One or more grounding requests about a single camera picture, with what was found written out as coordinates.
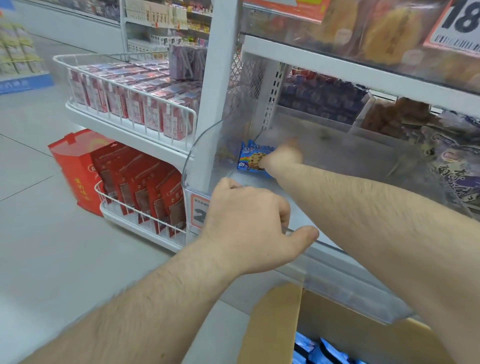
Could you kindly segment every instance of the grey floor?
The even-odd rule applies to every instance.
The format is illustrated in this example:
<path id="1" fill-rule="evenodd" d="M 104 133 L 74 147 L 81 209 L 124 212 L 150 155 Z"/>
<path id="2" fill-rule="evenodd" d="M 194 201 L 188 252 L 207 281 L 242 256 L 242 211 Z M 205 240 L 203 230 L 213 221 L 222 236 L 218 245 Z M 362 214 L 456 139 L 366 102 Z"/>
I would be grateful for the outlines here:
<path id="1" fill-rule="evenodd" d="M 55 86 L 0 96 L 0 364 L 18 362 L 171 256 L 76 205 L 47 147 L 82 128 L 69 119 L 68 86 L 51 57 L 86 51 L 34 40 Z M 184 363 L 235 363 L 248 318 L 217 302 Z"/>

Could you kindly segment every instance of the barcode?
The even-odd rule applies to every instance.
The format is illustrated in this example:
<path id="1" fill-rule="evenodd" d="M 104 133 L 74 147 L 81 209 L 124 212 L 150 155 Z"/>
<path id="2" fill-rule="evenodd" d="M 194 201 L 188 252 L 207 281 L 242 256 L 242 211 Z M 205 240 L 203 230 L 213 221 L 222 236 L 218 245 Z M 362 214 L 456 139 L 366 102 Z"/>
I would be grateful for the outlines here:
<path id="1" fill-rule="evenodd" d="M 452 36 L 443 36 L 438 34 L 433 41 L 434 43 L 440 43 L 440 44 L 458 48 L 458 49 L 472 50 L 472 51 L 480 50 L 480 43 L 471 42 L 469 40 L 455 38 Z"/>

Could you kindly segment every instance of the forearm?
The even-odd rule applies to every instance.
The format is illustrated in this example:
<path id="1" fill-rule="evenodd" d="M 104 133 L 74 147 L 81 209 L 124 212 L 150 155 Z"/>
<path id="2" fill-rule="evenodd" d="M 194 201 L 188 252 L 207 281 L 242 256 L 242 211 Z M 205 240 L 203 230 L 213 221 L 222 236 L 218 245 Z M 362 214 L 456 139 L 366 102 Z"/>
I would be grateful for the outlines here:
<path id="1" fill-rule="evenodd" d="M 465 344 L 480 339 L 476 221 L 394 186 L 302 164 L 275 177 L 330 239 L 421 315 L 459 362 L 467 362 Z"/>
<path id="2" fill-rule="evenodd" d="M 180 363 L 235 278 L 221 264 L 197 241 L 23 363 Z"/>

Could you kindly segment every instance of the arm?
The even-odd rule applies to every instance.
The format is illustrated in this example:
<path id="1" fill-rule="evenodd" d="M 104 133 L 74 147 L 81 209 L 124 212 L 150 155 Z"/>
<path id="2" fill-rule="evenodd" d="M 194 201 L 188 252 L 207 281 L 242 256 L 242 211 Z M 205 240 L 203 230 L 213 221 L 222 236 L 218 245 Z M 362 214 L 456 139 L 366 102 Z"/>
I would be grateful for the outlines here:
<path id="1" fill-rule="evenodd" d="M 459 364 L 480 342 L 480 224 L 418 194 L 302 164 L 284 145 L 260 166 L 330 239 L 402 298 Z"/>
<path id="2" fill-rule="evenodd" d="M 289 216 L 282 197 L 223 179 L 198 240 L 22 363 L 180 363 L 235 278 L 285 264 L 318 238 L 315 227 L 283 235 Z"/>

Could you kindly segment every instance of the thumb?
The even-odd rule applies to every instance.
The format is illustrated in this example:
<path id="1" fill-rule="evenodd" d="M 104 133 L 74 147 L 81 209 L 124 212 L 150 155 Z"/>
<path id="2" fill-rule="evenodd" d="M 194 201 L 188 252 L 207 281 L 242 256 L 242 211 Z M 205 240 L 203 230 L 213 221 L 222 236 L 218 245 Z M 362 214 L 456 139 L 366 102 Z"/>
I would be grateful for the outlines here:
<path id="1" fill-rule="evenodd" d="M 293 254 L 299 256 L 317 239 L 320 233 L 314 226 L 302 226 L 287 237 L 287 242 L 293 249 Z"/>

